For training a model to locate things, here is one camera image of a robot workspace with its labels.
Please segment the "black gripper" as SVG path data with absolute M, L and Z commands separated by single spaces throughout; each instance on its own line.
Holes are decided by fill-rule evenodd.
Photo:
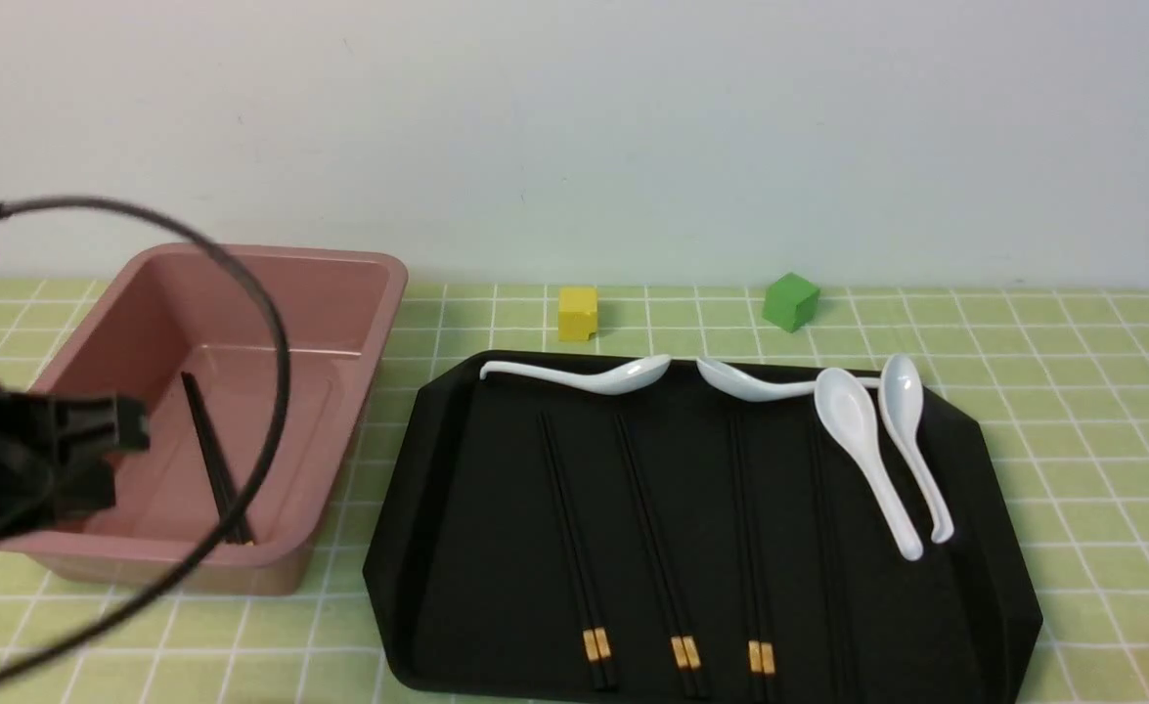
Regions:
M 149 448 L 139 399 L 55 400 L 0 382 L 0 541 L 116 506 L 113 464 L 100 458 Z M 56 458 L 95 461 L 67 466 Z

